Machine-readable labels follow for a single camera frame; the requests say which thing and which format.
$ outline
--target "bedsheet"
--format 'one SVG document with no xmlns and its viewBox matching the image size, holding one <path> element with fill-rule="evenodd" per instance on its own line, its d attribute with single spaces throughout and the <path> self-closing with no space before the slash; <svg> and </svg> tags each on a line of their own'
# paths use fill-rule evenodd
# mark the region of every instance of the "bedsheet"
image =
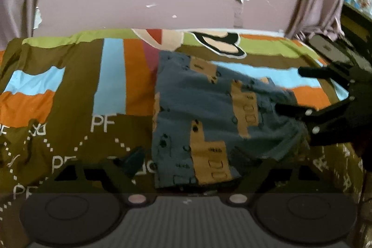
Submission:
<svg viewBox="0 0 372 248">
<path fill-rule="evenodd" d="M 320 109 L 347 97 L 332 82 L 300 77 L 300 66 L 327 63 L 282 37 L 127 29 L 15 39 L 0 53 L 0 240 L 5 247 L 25 247 L 19 207 L 71 158 L 98 162 L 142 146 L 146 160 L 133 183 L 155 190 L 151 134 L 160 50 L 270 78 L 301 105 Z M 310 164 L 358 200 L 363 166 L 348 143 L 301 149 L 294 160 Z"/>
</svg>

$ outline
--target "screw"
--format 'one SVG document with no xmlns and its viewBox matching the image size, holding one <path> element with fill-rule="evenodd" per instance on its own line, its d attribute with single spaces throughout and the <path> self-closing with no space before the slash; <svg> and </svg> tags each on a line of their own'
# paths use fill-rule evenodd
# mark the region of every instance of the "screw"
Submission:
<svg viewBox="0 0 372 248">
<path fill-rule="evenodd" d="M 313 133 L 314 135 L 316 135 L 317 133 L 319 133 L 319 131 L 320 131 L 320 127 L 319 127 L 319 126 L 315 126 L 315 127 L 312 129 L 312 133 Z"/>
</svg>

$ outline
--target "cartoon print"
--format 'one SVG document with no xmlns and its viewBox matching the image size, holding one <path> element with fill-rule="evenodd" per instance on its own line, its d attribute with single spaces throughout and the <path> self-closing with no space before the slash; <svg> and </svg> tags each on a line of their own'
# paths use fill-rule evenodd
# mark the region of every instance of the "cartoon print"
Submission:
<svg viewBox="0 0 372 248">
<path fill-rule="evenodd" d="M 257 97 L 253 92 L 242 92 L 241 87 L 241 81 L 232 81 L 231 98 L 235 115 L 232 121 L 237 124 L 239 135 L 249 139 L 251 136 L 248 133 L 248 126 L 258 126 Z"/>
<path fill-rule="evenodd" d="M 243 59 L 247 56 L 240 47 L 237 33 L 197 31 L 191 32 L 196 40 L 220 56 Z"/>
<path fill-rule="evenodd" d="M 217 83 L 217 76 L 221 74 L 217 71 L 217 66 L 206 60 L 192 56 L 190 60 L 191 70 L 204 74 L 210 83 Z"/>
<path fill-rule="evenodd" d="M 172 157 L 172 139 L 167 134 L 162 134 L 160 137 L 158 153 L 164 149 L 167 149 L 169 151 L 169 156 Z"/>
<path fill-rule="evenodd" d="M 132 31 L 142 40 L 156 49 L 164 51 L 175 51 L 183 43 L 183 32 L 175 30 L 158 30 L 160 35 L 153 37 L 154 30 L 132 29 Z"/>
<path fill-rule="evenodd" d="M 160 112 L 160 92 L 155 94 L 155 104 L 153 113 L 153 132 L 156 130 L 158 114 Z"/>
<path fill-rule="evenodd" d="M 191 157 L 195 176 L 200 184 L 213 184 L 232 180 L 223 141 L 206 142 L 200 121 L 191 122 Z"/>
<path fill-rule="evenodd" d="M 194 184 L 195 178 L 187 178 L 180 175 L 173 175 L 173 184 L 179 185 L 179 184 Z"/>
<path fill-rule="evenodd" d="M 261 80 L 263 83 L 267 83 L 267 84 L 269 84 L 269 79 L 268 79 L 267 77 L 262 77 L 260 80 Z"/>
</svg>

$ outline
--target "dotted white line pattern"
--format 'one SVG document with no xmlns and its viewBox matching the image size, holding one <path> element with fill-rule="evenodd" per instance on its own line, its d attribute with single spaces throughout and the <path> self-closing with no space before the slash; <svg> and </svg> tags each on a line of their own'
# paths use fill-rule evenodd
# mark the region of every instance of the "dotted white line pattern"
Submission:
<svg viewBox="0 0 372 248">
<path fill-rule="evenodd" d="M 49 151 L 50 151 L 50 152 L 53 152 L 54 149 L 53 149 L 53 147 L 50 147 L 50 143 L 48 143 L 48 139 L 45 138 L 45 139 L 43 140 L 43 142 L 46 143 L 46 147 L 49 148 Z"/>
<path fill-rule="evenodd" d="M 120 143 L 120 147 L 121 148 L 124 148 L 125 147 L 125 144 L 124 143 L 121 143 L 118 138 L 115 138 L 115 143 Z M 126 151 L 127 152 L 131 151 L 131 148 L 130 147 L 126 147 Z"/>
<path fill-rule="evenodd" d="M 80 141 L 80 142 L 79 142 L 79 146 L 83 146 L 83 141 Z M 77 152 L 78 150 L 79 150 L 79 148 L 76 146 L 76 147 L 74 148 L 74 151 Z"/>
<path fill-rule="evenodd" d="M 11 153 L 10 151 L 8 152 L 8 156 L 9 156 L 9 157 L 12 156 L 12 153 Z M 8 168 L 9 168 L 9 173 L 10 173 L 10 174 L 13 174 L 13 169 L 12 169 L 11 167 L 12 167 L 12 165 L 14 164 L 15 160 L 16 160 L 19 156 L 21 156 L 21 155 L 13 156 L 12 160 L 11 160 L 11 161 L 6 165 L 6 166 L 8 166 Z M 16 176 L 13 176 L 13 180 L 16 181 L 16 180 L 17 180 L 17 177 L 16 177 Z"/>
</svg>

